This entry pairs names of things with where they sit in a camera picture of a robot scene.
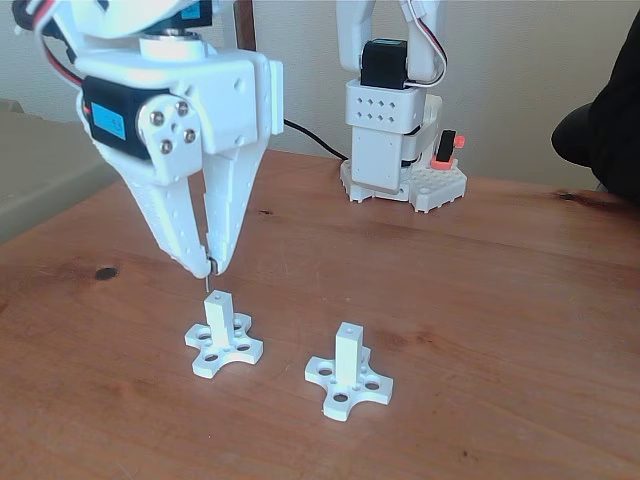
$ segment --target cable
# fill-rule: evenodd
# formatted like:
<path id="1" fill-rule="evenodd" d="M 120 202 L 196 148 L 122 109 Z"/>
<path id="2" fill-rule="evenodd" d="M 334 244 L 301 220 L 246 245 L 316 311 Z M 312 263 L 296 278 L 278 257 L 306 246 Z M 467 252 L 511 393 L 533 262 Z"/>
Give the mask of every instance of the cable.
<path id="1" fill-rule="evenodd" d="M 40 2 L 37 11 L 34 13 L 33 30 L 38 39 L 38 48 L 47 61 L 66 83 L 76 89 L 80 89 L 82 79 L 62 65 L 44 41 L 43 30 L 53 21 L 53 11 L 55 10 L 54 6 L 56 2 L 57 0 L 43 0 Z"/>
<path id="2" fill-rule="evenodd" d="M 349 157 L 347 157 L 346 155 L 343 155 L 342 153 L 337 151 L 335 148 L 331 147 L 327 142 L 325 142 L 319 136 L 317 136 L 315 133 L 307 130 L 303 126 L 298 125 L 297 123 L 294 123 L 291 120 L 287 120 L 286 118 L 284 119 L 284 124 L 287 127 L 291 127 L 294 130 L 298 130 L 299 132 L 304 133 L 305 135 L 310 137 L 313 141 L 315 141 L 318 145 L 320 145 L 322 148 L 324 148 L 327 152 L 329 152 L 331 155 L 335 155 L 340 160 L 349 160 Z"/>
<path id="3" fill-rule="evenodd" d="M 447 63 L 448 63 L 447 53 L 444 51 L 444 47 L 442 46 L 442 44 L 438 41 L 438 37 L 435 36 L 435 34 L 422 21 L 421 18 L 418 18 L 418 15 L 416 14 L 416 11 L 413 7 L 412 0 L 407 0 L 407 6 L 409 7 L 409 13 L 411 13 L 411 16 L 413 17 L 413 21 L 416 22 L 416 26 L 420 29 L 422 34 L 431 44 L 431 47 L 440 57 L 440 61 L 442 62 L 442 70 L 440 71 L 436 79 L 431 82 L 428 82 L 428 83 L 405 82 L 405 85 L 409 87 L 421 87 L 421 88 L 435 87 L 444 79 L 444 76 L 447 74 Z"/>

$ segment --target white bracket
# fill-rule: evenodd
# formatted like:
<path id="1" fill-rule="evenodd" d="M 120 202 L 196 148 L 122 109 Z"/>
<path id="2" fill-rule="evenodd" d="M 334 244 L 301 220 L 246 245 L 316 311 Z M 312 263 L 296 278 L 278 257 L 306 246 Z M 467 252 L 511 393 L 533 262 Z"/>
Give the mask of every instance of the white bracket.
<path id="1" fill-rule="evenodd" d="M 336 334 L 336 359 L 311 357 L 304 369 L 305 380 L 326 390 L 323 411 L 334 420 L 346 421 L 360 402 L 388 405 L 391 400 L 393 380 L 371 370 L 371 349 L 362 346 L 362 336 L 360 325 L 342 322 Z"/>
<path id="2" fill-rule="evenodd" d="M 196 323 L 184 336 L 187 345 L 200 350 L 193 373 L 213 378 L 227 363 L 255 365 L 262 356 L 262 342 L 247 335 L 251 317 L 233 312 L 231 294 L 214 290 L 205 299 L 204 309 L 208 325 Z"/>

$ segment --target red component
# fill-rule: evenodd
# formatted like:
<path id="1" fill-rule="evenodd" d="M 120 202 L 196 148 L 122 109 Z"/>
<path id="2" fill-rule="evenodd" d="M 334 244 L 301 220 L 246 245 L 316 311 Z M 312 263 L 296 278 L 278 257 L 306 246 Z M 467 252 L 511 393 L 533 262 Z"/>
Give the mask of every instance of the red component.
<path id="1" fill-rule="evenodd" d="M 464 135 L 456 135 L 456 138 L 453 140 L 453 146 L 456 148 L 463 148 L 467 139 L 464 138 Z"/>
<path id="2" fill-rule="evenodd" d="M 453 155 L 449 157 L 448 162 L 439 162 L 438 160 L 436 160 L 436 156 L 434 155 L 433 157 L 431 157 L 430 166 L 434 170 L 451 170 L 451 167 L 453 167 Z"/>

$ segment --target lego-like block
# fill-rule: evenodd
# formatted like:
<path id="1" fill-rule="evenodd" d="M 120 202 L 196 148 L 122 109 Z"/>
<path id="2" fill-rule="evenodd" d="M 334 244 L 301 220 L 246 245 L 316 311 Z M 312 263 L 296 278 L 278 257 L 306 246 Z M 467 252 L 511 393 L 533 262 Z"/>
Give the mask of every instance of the lego-like block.
<path id="1" fill-rule="evenodd" d="M 247 334 L 251 317 L 233 312 L 231 294 L 215 290 L 204 301 L 207 325 L 195 324 L 185 334 L 185 343 L 200 350 L 193 361 L 193 373 L 213 378 L 227 363 L 256 364 L 262 356 L 262 342 Z"/>
<path id="2" fill-rule="evenodd" d="M 305 380 L 327 392 L 323 412 L 334 420 L 346 421 L 360 402 L 388 405 L 391 400 L 393 380 L 371 370 L 371 349 L 362 346 L 362 337 L 360 325 L 343 322 L 336 334 L 336 359 L 311 357 L 305 368 Z"/>
<path id="3" fill-rule="evenodd" d="M 353 181 L 351 162 L 346 160 L 340 167 L 340 179 L 349 200 L 362 203 L 367 198 L 386 198 L 398 202 L 409 202 L 416 212 L 440 208 L 446 203 L 464 197 L 467 177 L 457 167 L 454 160 L 450 170 L 435 170 L 422 160 L 411 167 L 409 176 L 400 182 L 398 193 L 372 190 Z"/>

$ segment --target black servo motor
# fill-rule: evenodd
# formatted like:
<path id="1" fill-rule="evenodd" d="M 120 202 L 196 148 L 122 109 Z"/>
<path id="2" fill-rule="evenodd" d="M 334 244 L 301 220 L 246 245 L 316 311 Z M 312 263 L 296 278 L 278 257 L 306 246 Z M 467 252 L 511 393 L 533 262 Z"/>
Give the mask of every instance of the black servo motor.
<path id="1" fill-rule="evenodd" d="M 379 38 L 366 43 L 362 51 L 361 85 L 402 90 L 407 77 L 405 40 Z"/>

